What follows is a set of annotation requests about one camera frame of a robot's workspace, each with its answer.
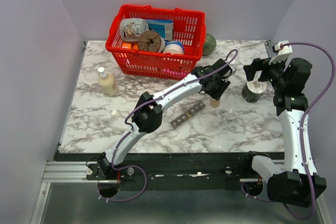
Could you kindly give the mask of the clear jar of yellow pills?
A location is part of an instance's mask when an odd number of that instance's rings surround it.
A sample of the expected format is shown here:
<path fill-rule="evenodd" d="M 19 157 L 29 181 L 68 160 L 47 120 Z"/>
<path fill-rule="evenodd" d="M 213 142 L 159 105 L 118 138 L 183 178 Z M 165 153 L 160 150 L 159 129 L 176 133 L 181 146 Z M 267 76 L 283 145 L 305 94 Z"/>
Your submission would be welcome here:
<path fill-rule="evenodd" d="M 211 97 L 209 98 L 209 104 L 213 108 L 219 107 L 220 103 L 221 103 L 220 100 L 216 100 L 216 99 L 213 99 Z"/>

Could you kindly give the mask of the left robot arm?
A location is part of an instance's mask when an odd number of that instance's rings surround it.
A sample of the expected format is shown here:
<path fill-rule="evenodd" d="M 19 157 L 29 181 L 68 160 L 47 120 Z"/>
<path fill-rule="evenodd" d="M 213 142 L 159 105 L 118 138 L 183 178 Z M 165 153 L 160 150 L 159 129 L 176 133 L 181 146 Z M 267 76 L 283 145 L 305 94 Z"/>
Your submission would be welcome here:
<path fill-rule="evenodd" d="M 218 101 L 234 73 L 235 68 L 220 58 L 212 65 L 195 67 L 184 79 L 163 91 L 141 94 L 134 110 L 124 120 L 127 129 L 120 140 L 97 158 L 98 175 L 112 179 L 131 148 L 161 126 L 163 113 L 172 105 L 196 93 L 207 94 Z"/>

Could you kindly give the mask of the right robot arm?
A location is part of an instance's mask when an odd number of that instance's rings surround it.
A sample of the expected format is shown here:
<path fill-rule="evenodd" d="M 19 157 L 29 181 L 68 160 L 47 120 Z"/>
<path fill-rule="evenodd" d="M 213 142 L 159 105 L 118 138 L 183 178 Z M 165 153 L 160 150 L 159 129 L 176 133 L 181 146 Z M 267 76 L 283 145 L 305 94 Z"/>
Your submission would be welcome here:
<path fill-rule="evenodd" d="M 293 58 L 289 65 L 285 61 L 272 63 L 270 58 L 256 58 L 243 69 L 249 81 L 259 71 L 259 81 L 270 82 L 275 90 L 273 103 L 282 127 L 285 162 L 280 168 L 267 154 L 250 151 L 241 171 L 249 178 L 258 174 L 266 183 L 271 201 L 308 208 L 327 187 L 326 179 L 318 175 L 311 157 L 305 115 L 308 100 L 303 89 L 312 64 L 302 58 Z"/>

